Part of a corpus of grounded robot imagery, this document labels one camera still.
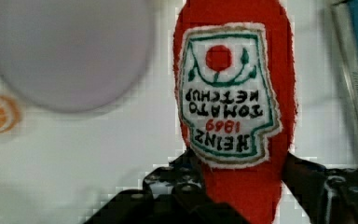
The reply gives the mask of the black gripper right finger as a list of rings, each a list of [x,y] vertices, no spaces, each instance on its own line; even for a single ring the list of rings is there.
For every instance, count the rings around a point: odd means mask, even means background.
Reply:
[[[311,224],[358,224],[358,169],[328,169],[288,153],[282,181]]]

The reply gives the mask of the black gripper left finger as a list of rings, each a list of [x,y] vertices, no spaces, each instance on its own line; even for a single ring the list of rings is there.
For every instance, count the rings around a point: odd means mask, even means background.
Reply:
[[[188,149],[143,179],[140,189],[122,190],[84,224],[249,224],[228,203],[206,193],[200,161]]]

